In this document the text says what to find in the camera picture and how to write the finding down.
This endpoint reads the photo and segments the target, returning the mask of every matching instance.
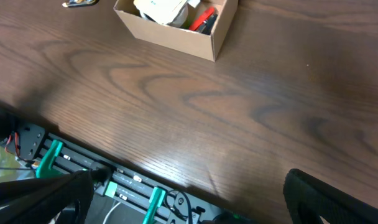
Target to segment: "green clamp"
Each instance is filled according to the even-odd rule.
[[[113,181],[110,181],[108,184],[108,188],[106,189],[106,192],[104,193],[106,196],[113,198],[116,194],[117,190],[117,183],[114,183]]]
[[[144,221],[142,224],[153,224],[154,222],[154,215],[156,214],[156,210],[162,206],[166,191],[155,187],[152,192],[152,196],[149,199],[150,205],[149,209],[146,212]]]
[[[45,153],[39,167],[35,171],[36,178],[56,177],[62,175],[61,172],[52,168],[53,162],[55,162],[55,159],[58,157],[62,148],[63,142],[53,140],[50,149],[47,151],[47,153]]]

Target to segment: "cardboard box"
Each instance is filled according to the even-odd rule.
[[[211,35],[160,25],[139,15],[133,0],[117,0],[114,10],[135,38],[179,50],[215,62],[225,35],[237,9],[237,0],[202,0],[188,20],[198,17],[206,8],[213,6],[218,12]]]

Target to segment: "dark wooden tabletop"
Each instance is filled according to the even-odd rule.
[[[378,0],[242,0],[216,63],[61,3],[0,1],[0,101],[261,223],[291,168],[378,208]]]

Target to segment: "red pen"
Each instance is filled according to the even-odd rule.
[[[206,21],[208,18],[210,18],[210,16],[214,14],[214,12],[215,12],[214,7],[209,7],[208,9],[206,9],[206,11],[204,11],[201,14],[201,16],[199,16],[199,18],[191,24],[191,26],[189,27],[189,30],[196,31],[197,28],[199,28],[199,26],[201,26],[202,23],[204,23],[204,21]]]

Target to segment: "red wire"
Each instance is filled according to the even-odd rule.
[[[8,153],[11,153],[11,152],[9,152],[8,150],[7,150],[7,147],[8,147],[8,145],[9,145],[9,143],[11,143],[11,141],[12,141],[12,135],[10,134],[9,135],[9,137],[8,137],[8,141],[7,141],[7,144],[5,145],[5,151],[6,152],[8,152]]]
[[[19,146],[18,145],[18,143],[19,143],[19,134],[17,132],[15,132],[15,138],[14,138],[14,140],[15,140],[15,153],[16,153],[16,156],[18,158],[20,158],[21,160],[25,161],[25,162],[31,162],[31,161],[28,161],[27,159],[21,158],[21,151],[19,150],[19,147],[18,147]],[[11,143],[11,141],[12,141],[12,135],[10,134],[9,137],[8,137],[7,144],[5,145],[5,151],[8,152],[8,153],[11,153],[11,152],[9,152],[7,150],[7,147],[9,145],[9,143]]]
[[[19,156],[21,156],[21,152],[17,145],[18,142],[19,142],[19,135],[17,132],[15,132],[15,152],[16,152],[17,157],[19,158]]]

